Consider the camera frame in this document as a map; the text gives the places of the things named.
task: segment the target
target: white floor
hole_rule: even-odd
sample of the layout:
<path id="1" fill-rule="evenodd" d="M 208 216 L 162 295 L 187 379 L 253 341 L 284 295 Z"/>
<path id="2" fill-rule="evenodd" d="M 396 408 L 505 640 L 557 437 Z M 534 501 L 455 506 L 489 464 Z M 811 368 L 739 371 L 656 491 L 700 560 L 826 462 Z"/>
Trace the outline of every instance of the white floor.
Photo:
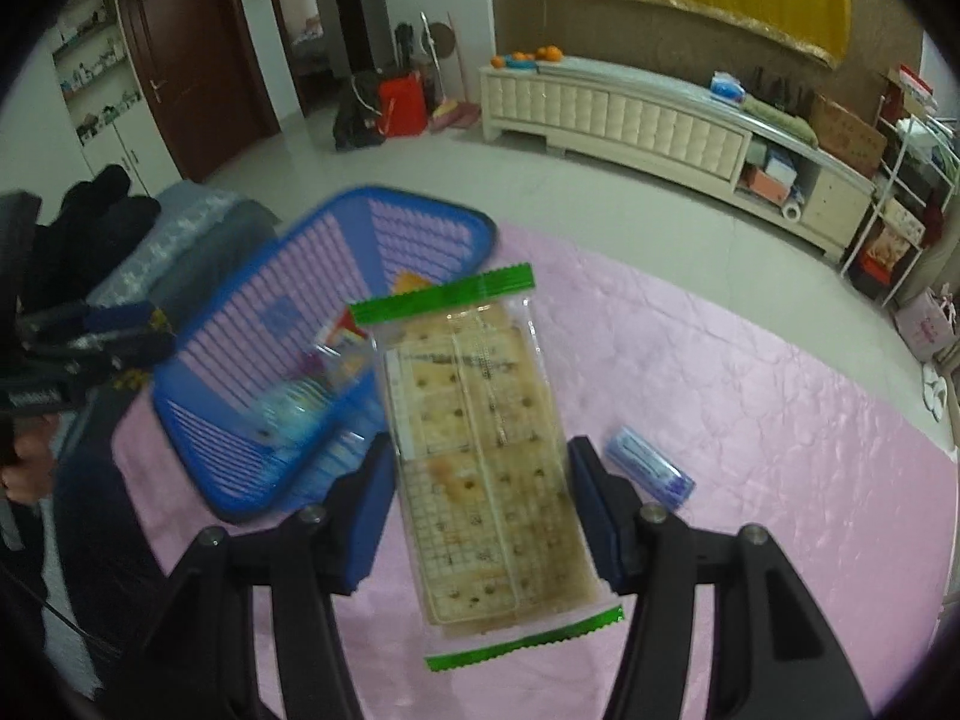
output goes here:
<path id="1" fill-rule="evenodd" d="M 923 406 L 920 366 L 889 317 L 789 234 L 634 170 L 546 155 L 539 138 L 484 143 L 478 127 L 337 154 L 332 119 L 320 111 L 297 122 L 208 183 L 260 200 L 287 223 L 336 191 L 376 183 L 568 239 L 795 343 L 890 401 L 936 445 L 953 448 L 947 418 L 938 424 Z"/>

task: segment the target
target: person's leg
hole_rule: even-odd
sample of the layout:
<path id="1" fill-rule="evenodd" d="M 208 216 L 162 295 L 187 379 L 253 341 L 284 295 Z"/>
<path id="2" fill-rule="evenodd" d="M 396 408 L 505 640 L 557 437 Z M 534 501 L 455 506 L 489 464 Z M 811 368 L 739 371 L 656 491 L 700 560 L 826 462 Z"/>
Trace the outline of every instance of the person's leg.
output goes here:
<path id="1" fill-rule="evenodd" d="M 61 458 L 54 488 L 56 546 L 77 624 L 118 650 L 131 642 L 164 580 L 110 451 L 131 399 L 128 391 L 98 392 L 83 437 Z M 116 659 L 89 651 L 105 685 Z"/>
<path id="2" fill-rule="evenodd" d="M 40 507 L 21 506 L 0 500 L 0 589 L 3 600 L 11 608 L 11 616 L 21 622 L 31 642 L 43 650 L 46 635 L 43 629 L 43 601 L 47 587 L 43 584 L 43 517 Z"/>

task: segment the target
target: bolt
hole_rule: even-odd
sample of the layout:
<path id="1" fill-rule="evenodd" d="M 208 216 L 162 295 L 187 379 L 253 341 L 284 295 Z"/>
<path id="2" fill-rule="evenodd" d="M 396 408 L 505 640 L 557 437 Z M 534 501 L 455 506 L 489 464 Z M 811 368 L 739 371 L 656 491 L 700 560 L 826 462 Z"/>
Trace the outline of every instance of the bolt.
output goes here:
<path id="1" fill-rule="evenodd" d="M 227 531 L 224 531 L 219 525 L 211 525 L 209 528 L 203 528 L 200 531 L 200 543 L 205 547 L 215 547 L 227 537 Z"/>
<path id="2" fill-rule="evenodd" d="M 326 509 L 319 503 L 312 503 L 309 506 L 304 506 L 296 516 L 307 525 L 319 525 L 326 519 Z"/>
<path id="3" fill-rule="evenodd" d="M 659 525 L 666 521 L 666 509 L 659 503 L 645 503 L 640 507 L 640 516 L 651 525 Z"/>
<path id="4" fill-rule="evenodd" d="M 770 538 L 770 533 L 767 533 L 767 529 L 754 522 L 751 522 L 749 525 L 744 525 L 743 530 L 740 532 L 743 533 L 743 538 L 746 538 L 747 541 L 755 547 L 765 544 L 767 539 Z"/>

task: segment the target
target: brown wooden door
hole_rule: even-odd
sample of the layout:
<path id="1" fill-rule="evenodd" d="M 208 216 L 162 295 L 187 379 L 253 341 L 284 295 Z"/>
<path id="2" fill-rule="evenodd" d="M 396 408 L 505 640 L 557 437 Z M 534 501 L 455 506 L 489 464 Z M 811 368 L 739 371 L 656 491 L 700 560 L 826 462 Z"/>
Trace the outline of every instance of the brown wooden door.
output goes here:
<path id="1" fill-rule="evenodd" d="M 157 126 L 194 181 L 280 131 L 238 2 L 118 0 Z"/>

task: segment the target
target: gold fringe trim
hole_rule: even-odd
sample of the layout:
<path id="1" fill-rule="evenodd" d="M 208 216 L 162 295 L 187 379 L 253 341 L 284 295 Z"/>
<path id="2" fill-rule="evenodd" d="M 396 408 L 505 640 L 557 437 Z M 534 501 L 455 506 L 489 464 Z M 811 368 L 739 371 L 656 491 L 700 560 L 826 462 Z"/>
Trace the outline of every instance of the gold fringe trim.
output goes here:
<path id="1" fill-rule="evenodd" d="M 713 7 L 712 5 L 704 5 L 702 2 L 697 2 L 693 0 L 633 0 L 638 2 L 646 2 L 651 5 L 665 5 L 667 7 L 673 7 L 678 10 L 685 10 L 688 13 L 696 13 L 701 16 L 707 16 L 711 19 L 718 20 L 719 22 L 728 23 L 732 26 L 739 26 L 741 29 L 747 29 L 750 32 L 753 32 L 757 35 L 761 35 L 769 40 L 773 40 L 777 43 L 780 43 L 782 46 L 786 46 L 795 52 L 800 52 L 803 55 L 810 56 L 814 59 L 817 59 L 827 65 L 829 69 L 836 70 L 840 63 L 843 61 L 840 58 L 832 55 L 826 49 L 821 46 L 816 46 L 813 43 L 808 43 L 803 40 L 798 40 L 792 35 L 787 34 L 782 29 L 777 29 L 775 26 L 771 26 L 769 23 L 762 22 L 760 19 L 752 18 L 751 16 L 738 16 L 736 13 L 731 13 L 728 10 L 723 8 Z"/>

